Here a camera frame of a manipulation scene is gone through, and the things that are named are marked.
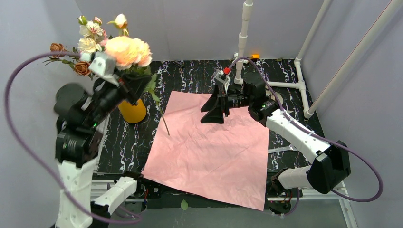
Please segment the pink wrapping paper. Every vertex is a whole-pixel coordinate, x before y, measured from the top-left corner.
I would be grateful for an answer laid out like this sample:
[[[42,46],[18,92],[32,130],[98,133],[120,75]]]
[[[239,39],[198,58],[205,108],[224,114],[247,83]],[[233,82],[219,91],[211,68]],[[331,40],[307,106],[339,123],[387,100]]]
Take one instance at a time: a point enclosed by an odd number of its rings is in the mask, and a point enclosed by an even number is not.
[[[224,124],[202,124],[208,94],[173,91],[142,174],[159,184],[211,200],[263,210],[269,130],[247,108]]]

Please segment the yellow cylindrical vase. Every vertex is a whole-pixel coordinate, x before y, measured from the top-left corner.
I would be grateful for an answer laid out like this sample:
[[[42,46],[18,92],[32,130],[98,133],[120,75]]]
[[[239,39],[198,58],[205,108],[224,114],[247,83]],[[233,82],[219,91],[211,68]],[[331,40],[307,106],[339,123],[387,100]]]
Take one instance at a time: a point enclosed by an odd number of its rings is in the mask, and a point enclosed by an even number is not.
[[[147,109],[141,99],[137,101],[137,105],[132,105],[128,101],[123,100],[118,109],[126,122],[136,124],[141,122],[147,115]]]

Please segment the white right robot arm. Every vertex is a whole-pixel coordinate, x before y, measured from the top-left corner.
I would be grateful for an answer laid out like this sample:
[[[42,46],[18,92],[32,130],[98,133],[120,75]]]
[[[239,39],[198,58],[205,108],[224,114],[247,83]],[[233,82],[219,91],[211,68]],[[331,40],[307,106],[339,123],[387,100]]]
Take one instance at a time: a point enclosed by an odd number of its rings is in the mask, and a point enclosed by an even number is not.
[[[250,75],[241,87],[230,85],[230,77],[223,70],[216,70],[213,77],[214,90],[201,108],[206,113],[202,124],[223,124],[230,109],[247,107],[253,120],[280,134],[308,160],[308,166],[283,169],[271,176],[271,191],[281,194],[288,189],[310,188],[327,194],[350,175],[348,151],[315,138],[313,131],[282,111],[266,95],[260,76]]]

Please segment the small peach rose stem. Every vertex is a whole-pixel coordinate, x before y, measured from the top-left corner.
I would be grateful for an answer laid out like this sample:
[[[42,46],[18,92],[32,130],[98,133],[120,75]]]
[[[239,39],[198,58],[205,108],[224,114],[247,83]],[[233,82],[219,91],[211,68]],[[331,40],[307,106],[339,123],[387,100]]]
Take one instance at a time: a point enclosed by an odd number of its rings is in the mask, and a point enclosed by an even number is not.
[[[128,21],[123,13],[118,14],[108,24],[113,24],[119,33],[116,37],[108,37],[109,40],[102,47],[102,50],[116,59],[119,73],[128,74],[132,77],[151,75],[152,79],[144,93],[150,94],[155,104],[159,106],[160,97],[156,95],[156,74],[152,74],[150,68],[153,54],[149,44],[139,38],[119,36],[121,29],[128,29]]]

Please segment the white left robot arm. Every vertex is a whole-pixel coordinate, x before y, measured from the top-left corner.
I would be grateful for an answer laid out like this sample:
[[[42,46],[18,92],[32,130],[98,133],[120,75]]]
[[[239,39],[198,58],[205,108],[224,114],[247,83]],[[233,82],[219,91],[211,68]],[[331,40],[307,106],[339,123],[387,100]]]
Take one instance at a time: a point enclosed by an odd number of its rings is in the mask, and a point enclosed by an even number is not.
[[[93,94],[77,83],[57,91],[55,158],[66,189],[60,193],[55,227],[106,228],[113,212],[140,187],[143,175],[126,171],[114,186],[91,199],[93,171],[103,138],[98,125],[124,100],[138,100],[150,81],[151,76],[124,75],[117,85],[96,80]]]

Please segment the cream ribbon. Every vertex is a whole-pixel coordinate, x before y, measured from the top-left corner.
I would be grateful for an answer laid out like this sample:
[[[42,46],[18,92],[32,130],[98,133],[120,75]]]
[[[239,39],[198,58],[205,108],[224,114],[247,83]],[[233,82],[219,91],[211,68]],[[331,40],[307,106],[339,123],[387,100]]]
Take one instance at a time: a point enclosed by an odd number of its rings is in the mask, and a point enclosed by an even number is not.
[[[282,96],[278,92],[272,93],[271,91],[266,90],[266,96],[268,96],[270,99],[276,102],[279,101],[281,105],[283,105],[284,103]]]

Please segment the pink rose stem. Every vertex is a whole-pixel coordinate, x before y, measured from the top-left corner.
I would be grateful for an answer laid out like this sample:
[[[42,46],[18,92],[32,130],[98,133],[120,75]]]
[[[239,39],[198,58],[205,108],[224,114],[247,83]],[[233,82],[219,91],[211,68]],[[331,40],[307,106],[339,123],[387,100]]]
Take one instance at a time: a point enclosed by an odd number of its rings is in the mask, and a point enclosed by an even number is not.
[[[97,42],[100,44],[100,46],[104,47],[109,38],[106,31],[101,27],[102,20],[98,17],[94,17],[93,23],[94,34],[97,35]]]

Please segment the brown dried rose stem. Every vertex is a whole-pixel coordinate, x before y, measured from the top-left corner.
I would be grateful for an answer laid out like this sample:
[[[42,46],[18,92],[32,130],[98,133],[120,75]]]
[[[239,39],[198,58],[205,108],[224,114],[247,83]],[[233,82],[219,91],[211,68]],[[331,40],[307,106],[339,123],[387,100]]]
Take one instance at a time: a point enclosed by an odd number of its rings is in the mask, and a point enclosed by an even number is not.
[[[61,43],[51,43],[49,47],[51,52],[67,52],[67,47],[64,47]],[[87,76],[93,78],[92,72],[89,70],[89,62],[80,61],[78,57],[69,55],[53,55],[49,56],[47,60],[43,61],[45,65],[53,62],[61,62],[68,65],[77,75]]]

